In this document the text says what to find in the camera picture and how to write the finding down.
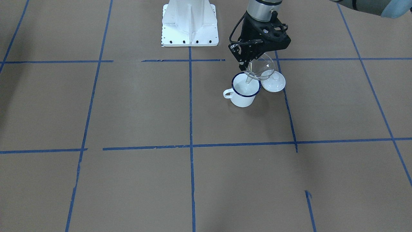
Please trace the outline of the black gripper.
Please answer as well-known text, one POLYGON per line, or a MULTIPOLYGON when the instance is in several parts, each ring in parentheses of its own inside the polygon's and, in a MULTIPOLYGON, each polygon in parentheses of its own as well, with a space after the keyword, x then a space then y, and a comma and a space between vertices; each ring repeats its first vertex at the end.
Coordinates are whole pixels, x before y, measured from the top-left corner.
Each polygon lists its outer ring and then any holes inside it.
MULTIPOLYGON (((277 13, 270 13, 268 22, 273 22, 277 16, 277 13)), ((262 41, 259 40, 256 32, 258 22, 260 21, 254 19, 249 13, 245 13, 229 36, 229 50, 239 62, 239 69, 242 72, 248 69, 249 63, 253 59, 266 53, 259 46, 262 41)))

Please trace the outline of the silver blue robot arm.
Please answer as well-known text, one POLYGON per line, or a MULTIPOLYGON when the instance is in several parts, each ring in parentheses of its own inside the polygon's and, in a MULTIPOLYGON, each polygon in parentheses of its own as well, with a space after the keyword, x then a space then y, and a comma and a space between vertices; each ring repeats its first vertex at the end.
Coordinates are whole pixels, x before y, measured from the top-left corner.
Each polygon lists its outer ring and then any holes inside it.
POLYGON ((410 0, 250 0, 229 49, 240 70, 284 60, 411 58, 410 0))

